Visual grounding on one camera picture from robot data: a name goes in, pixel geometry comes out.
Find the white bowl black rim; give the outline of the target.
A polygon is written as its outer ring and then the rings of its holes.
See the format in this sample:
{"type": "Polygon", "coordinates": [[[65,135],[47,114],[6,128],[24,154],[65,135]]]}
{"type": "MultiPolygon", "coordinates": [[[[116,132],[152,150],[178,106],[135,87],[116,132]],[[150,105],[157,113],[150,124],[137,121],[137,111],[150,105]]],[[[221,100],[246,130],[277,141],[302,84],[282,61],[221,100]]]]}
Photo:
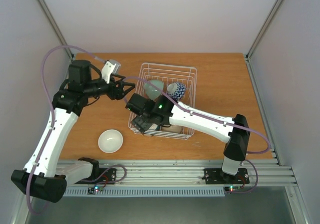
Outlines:
{"type": "Polygon", "coordinates": [[[152,137],[157,134],[157,131],[161,129],[160,125],[152,124],[147,131],[144,132],[144,136],[152,137]]]}

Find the celadon green ceramic bowl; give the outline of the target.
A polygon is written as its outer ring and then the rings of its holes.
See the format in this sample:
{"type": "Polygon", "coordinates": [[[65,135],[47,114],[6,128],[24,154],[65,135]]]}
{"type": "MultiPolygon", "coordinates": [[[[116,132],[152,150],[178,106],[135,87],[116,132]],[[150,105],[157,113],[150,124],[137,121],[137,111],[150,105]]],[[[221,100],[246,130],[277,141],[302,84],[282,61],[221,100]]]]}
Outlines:
{"type": "Polygon", "coordinates": [[[151,100],[156,100],[160,95],[161,91],[164,89],[164,83],[160,80],[150,80],[150,83],[157,87],[158,89],[154,88],[153,86],[150,86],[149,84],[144,84],[144,91],[146,93],[146,96],[151,100]]]}

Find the red patterned bowl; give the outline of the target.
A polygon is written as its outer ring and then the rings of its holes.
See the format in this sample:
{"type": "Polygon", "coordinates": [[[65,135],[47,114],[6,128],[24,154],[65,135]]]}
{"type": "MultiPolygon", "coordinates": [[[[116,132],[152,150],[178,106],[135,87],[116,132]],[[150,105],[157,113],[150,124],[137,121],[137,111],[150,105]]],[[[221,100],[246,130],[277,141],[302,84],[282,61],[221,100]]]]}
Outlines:
{"type": "Polygon", "coordinates": [[[167,86],[166,92],[173,100],[179,102],[183,99],[186,93],[186,86],[180,82],[174,82],[167,86]]]}

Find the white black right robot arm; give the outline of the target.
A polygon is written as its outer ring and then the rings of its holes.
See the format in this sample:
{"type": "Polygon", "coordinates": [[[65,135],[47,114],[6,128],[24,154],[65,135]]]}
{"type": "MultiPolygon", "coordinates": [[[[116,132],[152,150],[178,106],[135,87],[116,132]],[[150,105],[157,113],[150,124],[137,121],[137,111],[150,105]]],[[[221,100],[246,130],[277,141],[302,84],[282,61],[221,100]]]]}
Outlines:
{"type": "Polygon", "coordinates": [[[225,184],[244,178],[239,168],[246,159],[251,134],[245,116],[237,114],[232,118],[213,115],[182,102],[175,102],[165,95],[153,101],[135,93],[125,107],[136,115],[131,124],[142,134],[153,124],[175,125],[197,130],[220,140],[225,147],[218,178],[225,184]]]}

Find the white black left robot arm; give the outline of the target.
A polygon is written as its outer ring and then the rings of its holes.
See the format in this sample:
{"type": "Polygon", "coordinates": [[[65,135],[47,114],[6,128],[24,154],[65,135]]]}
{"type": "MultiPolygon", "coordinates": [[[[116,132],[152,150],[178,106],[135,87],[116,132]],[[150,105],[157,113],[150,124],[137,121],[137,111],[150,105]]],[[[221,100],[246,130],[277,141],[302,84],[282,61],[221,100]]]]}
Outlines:
{"type": "Polygon", "coordinates": [[[102,70],[87,60],[75,60],[69,65],[68,78],[50,100],[50,115],[36,150],[24,168],[11,175],[11,181],[27,198],[56,203],[67,186],[101,179],[97,160],[82,157],[62,171],[57,171],[57,164],[69,132],[82,110],[90,105],[89,99],[99,100],[106,95],[110,100],[121,100],[134,89],[133,83],[118,75],[120,66],[115,60],[105,61],[102,70]]]}

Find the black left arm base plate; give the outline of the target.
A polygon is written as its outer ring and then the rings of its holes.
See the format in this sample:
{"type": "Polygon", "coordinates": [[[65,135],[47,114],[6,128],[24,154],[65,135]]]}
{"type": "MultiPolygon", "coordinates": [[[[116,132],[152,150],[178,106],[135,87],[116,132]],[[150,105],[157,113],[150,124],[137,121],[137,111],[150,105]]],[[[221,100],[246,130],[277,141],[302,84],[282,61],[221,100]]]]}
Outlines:
{"type": "Polygon", "coordinates": [[[95,176],[89,177],[84,180],[80,180],[76,184],[77,185],[80,185],[80,184],[95,185],[95,184],[99,184],[99,183],[115,181],[116,177],[117,177],[116,168],[110,168],[108,170],[107,170],[107,168],[99,168],[99,171],[95,176]]]}

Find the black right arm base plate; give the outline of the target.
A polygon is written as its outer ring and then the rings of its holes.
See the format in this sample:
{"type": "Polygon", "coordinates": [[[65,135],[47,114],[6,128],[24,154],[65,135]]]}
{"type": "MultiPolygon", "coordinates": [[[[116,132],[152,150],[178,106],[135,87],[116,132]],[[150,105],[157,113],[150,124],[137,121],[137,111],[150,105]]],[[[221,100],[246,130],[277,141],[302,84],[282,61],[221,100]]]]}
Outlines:
{"type": "Polygon", "coordinates": [[[202,177],[207,185],[231,185],[231,184],[249,184],[248,171],[245,168],[239,168],[235,175],[226,174],[222,168],[206,168],[202,177]]]}

